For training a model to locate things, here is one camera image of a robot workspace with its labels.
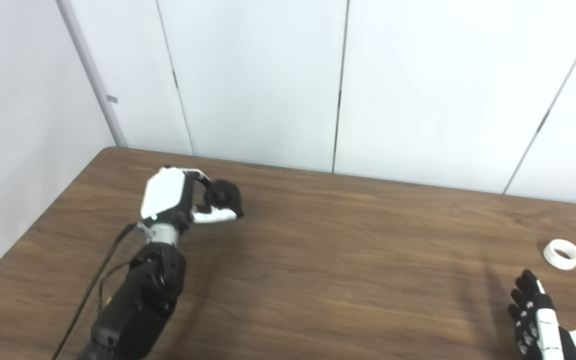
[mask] black and white robotic hand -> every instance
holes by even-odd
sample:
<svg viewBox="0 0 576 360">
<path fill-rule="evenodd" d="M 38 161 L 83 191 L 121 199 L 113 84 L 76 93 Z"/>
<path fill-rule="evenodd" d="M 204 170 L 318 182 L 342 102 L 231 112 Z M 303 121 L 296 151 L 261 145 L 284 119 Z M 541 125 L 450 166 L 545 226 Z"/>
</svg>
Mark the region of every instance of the black and white robotic hand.
<svg viewBox="0 0 576 360">
<path fill-rule="evenodd" d="M 553 300 L 537 276 L 525 269 L 515 280 L 508 312 L 514 319 L 514 336 L 524 360 L 576 360 L 576 330 L 557 321 Z"/>
<path fill-rule="evenodd" d="M 193 203 L 195 182 L 205 188 L 203 204 Z M 128 274 L 105 307 L 101 298 L 103 280 L 100 283 L 98 317 L 92 326 L 90 341 L 78 360 L 145 358 L 172 316 L 184 289 L 186 259 L 179 251 L 179 237 L 192 224 L 219 223 L 242 216 L 242 199 L 235 184 L 226 180 L 213 182 L 196 168 L 164 166 L 159 169 L 146 183 L 141 203 L 142 223 L 126 227 L 114 247 L 135 227 L 146 235 L 146 244 L 126 262 Z M 109 251 L 98 276 L 113 251 Z M 94 284 L 95 281 L 87 289 L 84 301 Z M 81 309 L 82 306 L 75 313 L 53 359 L 59 355 Z"/>
</svg>

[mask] white robotic hand cover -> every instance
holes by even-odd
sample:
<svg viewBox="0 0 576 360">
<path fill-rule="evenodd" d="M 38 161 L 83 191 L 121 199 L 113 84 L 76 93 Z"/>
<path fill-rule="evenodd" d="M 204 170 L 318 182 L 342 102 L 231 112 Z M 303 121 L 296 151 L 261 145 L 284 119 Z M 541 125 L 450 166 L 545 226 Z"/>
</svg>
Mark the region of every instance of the white robotic hand cover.
<svg viewBox="0 0 576 360">
<path fill-rule="evenodd" d="M 147 219 L 176 207 L 181 201 L 185 182 L 186 173 L 183 169 L 160 168 L 146 183 L 146 192 L 141 203 L 141 218 Z"/>
<path fill-rule="evenodd" d="M 515 280 L 508 307 L 514 335 L 524 360 L 576 360 L 576 331 L 560 327 L 553 300 L 529 269 Z"/>
</svg>

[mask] black rubber fingertip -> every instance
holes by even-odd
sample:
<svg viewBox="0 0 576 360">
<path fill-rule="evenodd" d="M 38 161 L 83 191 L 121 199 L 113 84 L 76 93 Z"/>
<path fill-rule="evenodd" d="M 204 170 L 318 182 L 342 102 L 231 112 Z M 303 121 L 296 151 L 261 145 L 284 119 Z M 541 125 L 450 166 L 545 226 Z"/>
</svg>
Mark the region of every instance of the black rubber fingertip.
<svg viewBox="0 0 576 360">
<path fill-rule="evenodd" d="M 520 292 L 526 294 L 526 282 L 523 280 L 523 278 L 515 278 L 514 285 L 517 287 L 517 289 L 519 289 Z"/>
<path fill-rule="evenodd" d="M 521 311 L 519 311 L 519 308 L 514 303 L 508 305 L 508 313 L 514 321 L 519 321 L 519 319 L 521 319 Z"/>
<path fill-rule="evenodd" d="M 522 292 L 519 291 L 518 289 L 512 289 L 512 291 L 510 292 L 510 297 L 512 297 L 512 300 L 514 300 L 517 306 L 524 306 L 526 303 L 526 300 L 524 300 Z"/>
<path fill-rule="evenodd" d="M 525 269 L 522 273 L 521 273 L 521 277 L 523 278 L 523 280 L 530 285 L 535 285 L 537 284 L 537 276 L 535 276 L 535 274 L 530 271 L 530 269 Z"/>
</svg>

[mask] white tape roll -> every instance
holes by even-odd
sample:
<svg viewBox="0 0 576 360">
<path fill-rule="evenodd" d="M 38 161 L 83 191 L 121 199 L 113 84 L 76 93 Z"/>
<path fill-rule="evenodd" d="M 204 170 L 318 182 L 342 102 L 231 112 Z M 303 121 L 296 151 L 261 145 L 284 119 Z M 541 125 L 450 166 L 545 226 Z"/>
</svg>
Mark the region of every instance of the white tape roll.
<svg viewBox="0 0 576 360">
<path fill-rule="evenodd" d="M 559 255 L 557 251 L 567 255 L 567 258 Z M 568 240 L 554 239 L 543 249 L 543 257 L 557 269 L 572 270 L 576 268 L 576 245 Z"/>
</svg>

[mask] wood grain surface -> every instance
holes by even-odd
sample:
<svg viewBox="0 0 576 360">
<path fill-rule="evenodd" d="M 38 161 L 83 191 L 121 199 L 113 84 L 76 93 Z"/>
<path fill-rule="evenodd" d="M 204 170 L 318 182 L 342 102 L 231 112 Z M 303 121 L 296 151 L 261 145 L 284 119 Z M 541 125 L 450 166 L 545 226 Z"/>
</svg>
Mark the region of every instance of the wood grain surface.
<svg viewBox="0 0 576 360">
<path fill-rule="evenodd" d="M 164 164 L 238 184 L 246 216 L 185 233 L 185 290 L 149 360 L 519 359 L 506 306 L 525 268 L 576 329 L 576 269 L 540 253 L 576 243 L 574 204 L 108 148 L 0 261 L 0 360 L 50 358 Z M 62 359 L 82 350 L 95 301 Z"/>
</svg>

